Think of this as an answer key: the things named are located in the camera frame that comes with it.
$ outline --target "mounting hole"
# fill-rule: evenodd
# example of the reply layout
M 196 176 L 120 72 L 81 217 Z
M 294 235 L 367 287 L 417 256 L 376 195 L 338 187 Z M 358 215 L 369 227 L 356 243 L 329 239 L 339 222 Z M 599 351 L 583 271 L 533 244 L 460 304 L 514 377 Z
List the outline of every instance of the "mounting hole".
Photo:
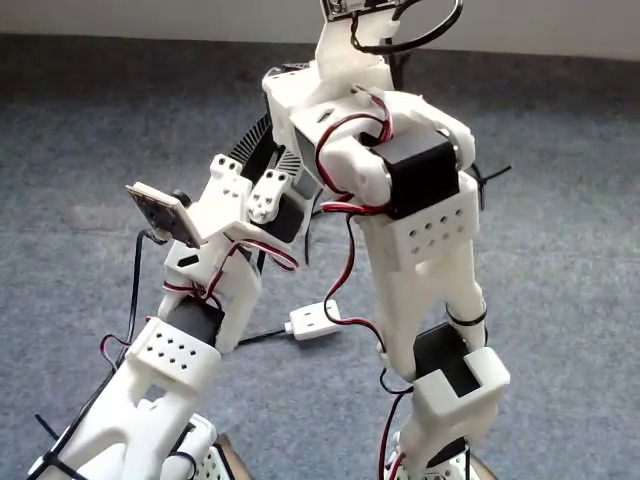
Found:
M 329 110 L 324 111 L 322 115 L 318 117 L 318 123 L 324 122 L 327 118 L 331 116 L 333 112 L 334 112 L 333 108 L 330 108 Z

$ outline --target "black wire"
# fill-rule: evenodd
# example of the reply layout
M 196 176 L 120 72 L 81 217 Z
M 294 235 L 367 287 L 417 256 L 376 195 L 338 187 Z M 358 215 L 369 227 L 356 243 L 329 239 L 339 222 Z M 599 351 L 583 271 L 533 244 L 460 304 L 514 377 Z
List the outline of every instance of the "black wire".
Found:
M 316 218 L 318 215 L 322 214 L 322 210 L 316 210 L 316 205 L 318 204 L 318 200 L 320 200 L 320 195 L 322 195 L 322 190 L 316 193 L 316 196 L 313 198 L 313 205 L 311 206 L 311 218 L 309 218 L 309 225 L 307 225 L 307 231 L 304 232 L 304 263 L 309 266 L 309 248 L 311 244 L 311 220 Z
M 51 425 L 49 425 L 39 413 L 36 413 L 34 417 L 36 417 L 36 420 L 38 421 L 40 426 L 45 429 L 45 431 L 51 436 L 51 438 L 53 438 L 54 440 L 58 440 L 60 438 L 60 435 L 58 435 L 56 431 L 51 428 Z
M 382 386 L 382 388 L 384 388 L 384 390 L 387 393 L 390 393 L 391 395 L 404 395 L 406 393 L 413 392 L 413 386 L 409 386 L 409 387 L 405 388 L 404 390 L 393 390 L 393 389 L 389 388 L 387 386 L 386 382 L 384 381 L 384 377 L 387 374 L 387 371 L 388 370 L 386 368 L 383 368 L 382 372 L 380 372 L 380 378 L 379 378 L 380 385 Z
M 471 480 L 471 445 L 467 446 L 467 451 L 464 454 L 464 476 L 465 480 Z
M 238 342 L 238 345 L 249 345 L 250 343 L 258 343 L 263 340 L 266 340 L 267 338 L 275 337 L 276 335 L 282 335 L 283 333 L 286 333 L 286 330 L 284 328 L 271 330 L 269 332 L 264 332 L 259 335 L 255 335 L 253 337 L 243 338 Z
M 403 4 L 399 5 L 392 17 L 392 20 L 398 20 L 402 14 L 412 5 L 420 2 L 421 0 L 407 0 Z M 362 45 L 358 40 L 358 23 L 359 23 L 359 14 L 356 12 L 353 14 L 351 20 L 351 45 L 356 50 L 362 53 L 370 53 L 372 55 L 393 55 L 397 53 L 404 53 L 416 48 L 422 47 L 428 43 L 437 40 L 442 35 L 444 35 L 460 18 L 462 15 L 463 8 L 463 0 L 455 0 L 455 4 L 451 13 L 445 18 L 442 23 L 438 26 L 425 33 L 424 35 L 410 40 L 404 43 L 396 43 L 396 44 L 386 44 L 386 45 Z
M 193 458 L 187 452 L 173 452 L 171 455 L 169 455 L 169 457 L 178 457 L 178 458 L 184 458 L 185 460 L 188 460 L 189 463 L 191 464 L 191 467 L 193 467 L 193 473 L 187 480 L 193 480 L 194 478 L 196 478 L 196 472 L 198 471 L 198 464 L 196 463 L 195 458 Z
M 135 256 L 134 256 L 134 262 L 133 262 L 134 264 L 133 285 L 131 290 L 131 305 L 129 309 L 129 325 L 128 325 L 128 331 L 127 331 L 128 343 L 131 343 L 131 341 L 133 340 L 133 334 L 135 331 L 135 319 L 136 319 L 136 313 L 138 309 L 138 287 L 140 286 L 140 264 L 142 259 L 142 242 L 145 238 L 149 238 L 150 240 L 152 240 L 154 243 L 158 245 L 167 243 L 166 240 L 162 240 L 156 237 L 156 235 L 153 233 L 152 230 L 142 230 L 140 233 L 138 233 L 138 237 L 136 239 L 136 250 L 135 250 Z M 120 354 L 118 355 L 118 359 L 116 360 L 117 364 L 122 363 L 122 361 L 124 360 L 125 354 L 126 354 L 126 347 L 123 347 L 120 351 Z M 109 381 L 111 381 L 111 379 L 113 378 L 113 375 L 114 375 L 114 372 L 112 370 L 109 370 L 109 373 L 107 374 L 107 376 L 104 378 L 102 383 L 91 394 L 89 399 L 82 406 L 82 408 L 80 409 L 80 412 L 78 412 L 78 414 L 73 419 L 71 424 L 69 424 L 69 427 L 62 433 L 57 443 L 51 449 L 49 449 L 47 453 L 45 453 L 42 456 L 42 463 L 38 466 L 38 468 L 34 470 L 34 472 L 31 475 L 27 477 L 27 480 L 36 480 L 51 466 L 57 467 L 58 469 L 63 471 L 63 473 L 69 475 L 71 478 L 74 478 L 76 480 L 86 480 L 84 477 L 79 476 L 77 472 L 75 472 L 77 476 L 73 477 L 67 471 L 65 471 L 65 470 L 69 470 L 71 472 L 74 472 L 73 469 L 71 469 L 70 467 L 65 465 L 62 461 L 60 461 L 58 459 L 58 456 L 60 455 L 62 450 L 64 450 L 64 448 L 67 446 L 67 444 L 69 443 L 73 435 L 76 433 L 76 431 L 78 430 L 78 427 L 80 426 L 80 423 L 87 416 L 87 414 L 89 413 L 89 410 L 91 410 L 91 407 L 93 406 L 95 401 L 103 392 L 103 390 L 105 389 Z
M 384 340 L 382 338 L 382 335 L 380 334 L 380 332 L 378 331 L 378 329 L 368 320 L 364 320 L 364 319 L 357 319 L 357 320 L 337 320 L 336 318 L 331 316 L 331 313 L 329 312 L 329 300 L 331 300 L 331 298 L 333 298 L 333 296 L 338 293 L 338 291 L 340 290 L 340 288 L 342 288 L 344 286 L 345 283 L 347 283 L 347 280 L 349 279 L 349 277 L 351 276 L 351 273 L 353 273 L 353 268 L 355 266 L 355 259 L 356 259 L 356 239 L 353 235 L 353 227 L 351 226 L 351 219 L 354 216 L 362 216 L 364 214 L 358 213 L 358 214 L 354 214 L 354 213 L 347 213 L 345 215 L 345 221 L 347 224 L 347 233 L 349 234 L 349 254 L 347 257 L 347 266 L 351 269 L 351 272 L 349 272 L 349 274 L 346 276 L 346 278 L 343 279 L 342 285 L 340 287 L 338 287 L 338 290 L 336 290 L 335 292 L 333 292 L 332 295 L 327 295 L 326 297 L 324 297 L 324 302 L 323 302 L 323 307 L 324 307 L 324 314 L 327 317 L 327 319 L 332 322 L 335 323 L 337 325 L 360 325 L 361 327 L 365 327 L 367 330 L 369 330 L 371 333 L 373 333 L 376 338 L 378 339 L 378 343 L 380 344 L 380 349 L 382 351 L 382 353 L 386 353 L 387 352 L 387 348 L 384 345 Z
M 136 329 L 136 314 L 138 311 L 138 291 L 140 287 L 140 267 L 142 263 L 142 242 L 145 238 L 148 238 L 156 245 L 164 245 L 167 243 L 166 240 L 158 238 L 153 230 L 146 229 L 142 230 L 138 233 L 138 237 L 136 238 L 136 253 L 133 260 L 133 285 L 131 287 L 131 304 L 129 306 L 129 326 L 127 329 L 127 338 L 126 342 L 131 345 L 133 342 L 133 335 Z M 122 365 L 124 362 L 124 356 L 127 353 L 126 346 L 123 346 L 120 349 L 120 353 L 118 354 L 118 358 L 116 359 L 116 365 Z

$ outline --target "white wall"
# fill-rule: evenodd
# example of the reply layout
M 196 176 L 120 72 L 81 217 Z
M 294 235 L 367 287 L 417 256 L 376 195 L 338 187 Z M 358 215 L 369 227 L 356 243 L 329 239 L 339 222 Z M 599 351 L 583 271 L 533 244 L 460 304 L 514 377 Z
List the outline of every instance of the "white wall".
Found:
M 449 2 L 415 7 L 403 36 Z M 315 43 L 321 22 L 319 0 L 0 0 L 0 32 Z M 436 46 L 640 60 L 639 22 L 640 0 L 466 0 Z

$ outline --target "perforated plate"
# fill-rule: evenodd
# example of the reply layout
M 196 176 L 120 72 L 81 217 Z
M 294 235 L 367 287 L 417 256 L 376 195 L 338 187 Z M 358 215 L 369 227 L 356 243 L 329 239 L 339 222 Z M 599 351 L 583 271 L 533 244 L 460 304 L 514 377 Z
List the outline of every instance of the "perforated plate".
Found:
M 444 254 L 479 230 L 478 184 L 458 174 L 460 193 L 384 228 L 389 260 L 400 269 Z
M 127 352 L 127 359 L 146 364 L 199 391 L 216 371 L 220 354 L 159 318 L 152 318 Z
M 209 453 L 196 470 L 194 480 L 234 480 L 229 466 L 220 455 L 218 447 L 209 448 Z

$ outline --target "cable connector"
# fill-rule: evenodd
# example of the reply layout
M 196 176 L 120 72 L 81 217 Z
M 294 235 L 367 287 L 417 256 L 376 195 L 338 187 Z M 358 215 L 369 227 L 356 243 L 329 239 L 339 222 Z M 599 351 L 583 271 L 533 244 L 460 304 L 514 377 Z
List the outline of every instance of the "cable connector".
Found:
M 327 302 L 327 311 L 335 319 L 340 320 L 338 304 L 335 300 Z M 285 331 L 293 334 L 296 340 L 309 340 L 335 333 L 340 325 L 331 322 L 324 311 L 324 303 L 314 303 L 298 308 L 289 313 L 289 321 L 284 324 Z

